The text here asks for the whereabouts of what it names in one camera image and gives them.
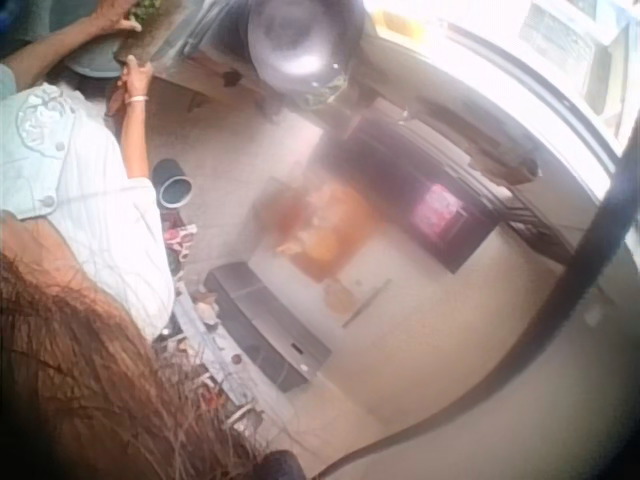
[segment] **bracelet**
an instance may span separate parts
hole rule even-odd
[[[147,97],[146,95],[138,95],[136,97],[131,97],[125,103],[129,104],[129,103],[133,103],[133,102],[146,102],[147,100],[149,100],[149,97]]]

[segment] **button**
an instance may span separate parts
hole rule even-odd
[[[46,197],[40,199],[40,203],[43,207],[51,208],[56,204],[56,199],[53,197],[53,195],[47,195]]]

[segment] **green herb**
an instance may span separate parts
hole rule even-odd
[[[161,2],[162,0],[140,0],[129,10],[129,18],[142,25],[149,17],[156,13]]]

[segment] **black cable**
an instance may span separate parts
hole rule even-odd
[[[479,383],[439,412],[336,460],[316,476],[325,479],[338,470],[374,454],[415,440],[453,422],[502,390],[551,344],[576,306],[618,251],[637,219],[640,143],[639,121],[611,187],[600,204],[567,268],[517,342]]]

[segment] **white shirt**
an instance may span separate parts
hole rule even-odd
[[[0,207],[20,219],[46,215],[87,275],[153,339],[174,287],[151,182],[127,177],[118,142],[78,92],[15,88],[0,66]]]

